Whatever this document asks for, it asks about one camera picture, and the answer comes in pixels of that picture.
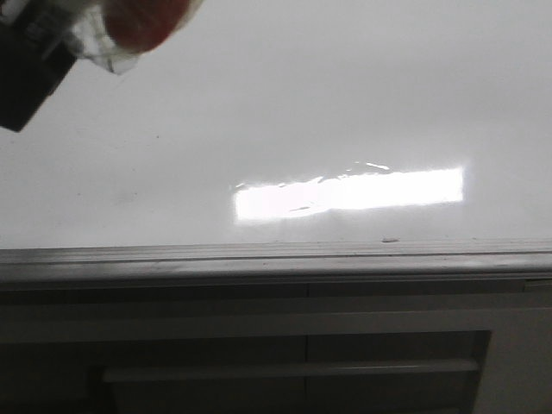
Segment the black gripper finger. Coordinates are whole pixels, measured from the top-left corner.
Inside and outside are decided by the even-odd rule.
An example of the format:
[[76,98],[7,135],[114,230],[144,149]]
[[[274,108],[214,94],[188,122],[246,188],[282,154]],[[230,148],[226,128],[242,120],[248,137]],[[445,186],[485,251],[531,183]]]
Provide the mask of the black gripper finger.
[[1,2],[1,127],[22,131],[76,62],[59,1]]

